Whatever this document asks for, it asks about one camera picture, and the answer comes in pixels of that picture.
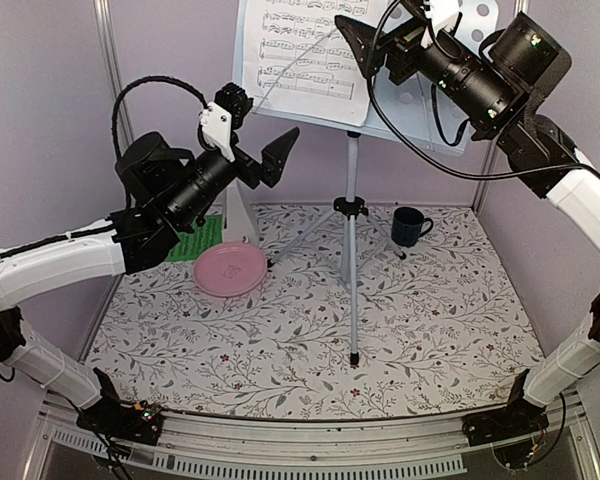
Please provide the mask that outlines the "light blue music stand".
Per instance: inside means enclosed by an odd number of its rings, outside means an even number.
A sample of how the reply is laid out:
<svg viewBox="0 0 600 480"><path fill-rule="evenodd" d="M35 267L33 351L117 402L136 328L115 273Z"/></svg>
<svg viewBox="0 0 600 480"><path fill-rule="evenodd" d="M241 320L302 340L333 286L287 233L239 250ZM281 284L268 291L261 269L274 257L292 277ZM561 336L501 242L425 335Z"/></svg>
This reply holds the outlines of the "light blue music stand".
<svg viewBox="0 0 600 480"><path fill-rule="evenodd" d="M238 19L233 62L233 79L242 85L240 67L242 62L242 34L239 32L242 17L244 16L243 3L238 1ZM477 53L477 47L481 40L496 30L496 24L499 16L499 7L496 1L459 1L462 17L457 30L457 38L465 43L470 49ZM429 149L446 154L460 154L464 152L467 143L468 134L460 142L460 146L443 146L441 137L436 133L434 127L434 117L430 113L431 96L428 93L427 81L424 76L418 74L415 78L407 80L401 87L393 86L388 79L388 73L383 70L376 77L375 92L378 101L389 101L389 105L383 103L384 112L390 116L395 126L400 128L403 134L413 141L419 149ZM316 125L331 127L344 131L348 137L348 166L347 166L347 186L344 196L336 198L330 211L314 221L306 230L291 241L279 253L275 254L269 260L269 265L274 265L282 260L291 250L308 236L316 231L320 226L325 225L327 220L334 219L336 214L342 215L344 222L344 240L343 254L340 265L339 280L344 286L351 287L351 333L350 333L350 363L352 366L359 365L359 335L358 335L358 305L357 305L357 282L358 282L358 259L357 259L357 224L358 217L368 219L384 239L393 252L401 259L406 255L391 240L386 230L380 226L374 217L369 218L368 209L365 201L356 194L357 168L360 147L360 136L374 136L379 138L392 138L391 132L374 109L369 106L368 114L363 125L355 127L338 122L328 122L318 120L312 117L281 114L263 110L253 113L275 116L288 120L303 121Z"/></svg>

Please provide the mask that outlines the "white sheet music page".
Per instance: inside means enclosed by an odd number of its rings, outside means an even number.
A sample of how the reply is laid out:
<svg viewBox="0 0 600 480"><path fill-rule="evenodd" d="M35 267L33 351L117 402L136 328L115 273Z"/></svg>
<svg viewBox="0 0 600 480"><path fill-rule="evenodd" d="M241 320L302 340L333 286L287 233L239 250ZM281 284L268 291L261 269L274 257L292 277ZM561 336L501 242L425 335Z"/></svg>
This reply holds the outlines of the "white sheet music page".
<svg viewBox="0 0 600 480"><path fill-rule="evenodd" d="M361 126L369 100L337 15L373 24L385 1L246 1L242 85L263 110Z"/></svg>

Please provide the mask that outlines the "green sheet music page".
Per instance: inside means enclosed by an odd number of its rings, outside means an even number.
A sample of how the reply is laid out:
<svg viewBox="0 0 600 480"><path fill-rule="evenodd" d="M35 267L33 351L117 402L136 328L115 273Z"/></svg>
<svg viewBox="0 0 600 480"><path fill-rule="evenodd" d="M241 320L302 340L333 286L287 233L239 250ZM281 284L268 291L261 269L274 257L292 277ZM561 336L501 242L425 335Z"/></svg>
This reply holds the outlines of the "green sheet music page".
<svg viewBox="0 0 600 480"><path fill-rule="evenodd" d="M178 234L179 243L169 252L166 262L194 261L206 250L222 243L222 217L211 215L205 220L204 226L196 228L192 234Z"/></svg>

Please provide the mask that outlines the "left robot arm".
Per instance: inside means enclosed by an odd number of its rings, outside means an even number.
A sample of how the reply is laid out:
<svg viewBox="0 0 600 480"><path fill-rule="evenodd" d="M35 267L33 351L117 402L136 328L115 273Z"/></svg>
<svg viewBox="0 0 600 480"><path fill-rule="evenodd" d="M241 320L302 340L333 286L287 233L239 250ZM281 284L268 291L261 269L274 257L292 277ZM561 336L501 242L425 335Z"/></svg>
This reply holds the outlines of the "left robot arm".
<svg viewBox="0 0 600 480"><path fill-rule="evenodd" d="M232 181L274 187L299 135L298 128L285 132L263 148L259 161L235 144L227 152L213 148L194 155L169 146L157 132L137 139L116 163L134 207L76 231L0 249L0 364L63 395L106 433L121 433L129 415L109 378L41 337L24 320L19 303L83 280L161 264L180 234L202 224Z"/></svg>

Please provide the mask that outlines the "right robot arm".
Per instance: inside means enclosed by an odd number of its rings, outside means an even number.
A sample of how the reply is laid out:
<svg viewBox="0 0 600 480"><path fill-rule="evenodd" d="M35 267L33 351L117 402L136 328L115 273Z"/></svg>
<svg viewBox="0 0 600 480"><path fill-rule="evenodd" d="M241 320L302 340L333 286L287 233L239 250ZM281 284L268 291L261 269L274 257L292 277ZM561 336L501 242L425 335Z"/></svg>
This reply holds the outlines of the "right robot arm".
<svg viewBox="0 0 600 480"><path fill-rule="evenodd" d="M389 14L402 5L411 18L388 33ZM373 109L388 129L434 168L472 181L519 178L537 197L547 199L579 227L600 253L600 173L573 140L551 119L537 113L572 65L569 53L525 13L484 39L475 54L454 36L460 22L453 6L449 20L433 26L434 6L393 1L374 27L336 15L334 23L348 43ZM469 174L450 169L424 154L388 119L372 86L382 67L400 85L419 73L468 117L472 140L497 141L511 173ZM497 427L517 436L563 390L600 365L600 292L580 326L545 360L515 380Z"/></svg>

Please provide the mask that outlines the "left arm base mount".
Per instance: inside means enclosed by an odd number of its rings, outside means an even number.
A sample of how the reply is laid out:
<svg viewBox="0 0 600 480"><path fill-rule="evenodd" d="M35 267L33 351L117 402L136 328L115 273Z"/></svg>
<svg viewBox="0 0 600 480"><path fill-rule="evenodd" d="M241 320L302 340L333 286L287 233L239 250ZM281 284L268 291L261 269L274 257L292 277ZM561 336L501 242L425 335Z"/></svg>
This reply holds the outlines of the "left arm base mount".
<svg viewBox="0 0 600 480"><path fill-rule="evenodd" d="M161 406L146 400L121 400L107 374L94 369L101 399L87 409L80 409L76 425L105 437L156 446L162 433L164 417Z"/></svg>

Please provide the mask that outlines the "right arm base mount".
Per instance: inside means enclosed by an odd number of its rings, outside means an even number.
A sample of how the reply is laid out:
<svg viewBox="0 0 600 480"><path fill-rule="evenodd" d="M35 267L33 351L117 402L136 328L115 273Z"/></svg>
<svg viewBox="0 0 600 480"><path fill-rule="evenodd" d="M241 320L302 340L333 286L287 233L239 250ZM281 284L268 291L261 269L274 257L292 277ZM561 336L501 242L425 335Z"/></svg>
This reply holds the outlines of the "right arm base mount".
<svg viewBox="0 0 600 480"><path fill-rule="evenodd" d="M546 408L524 399L524 382L529 372L527 369L516 377L505 406L462 418L462 432L470 446L540 432L549 426Z"/></svg>

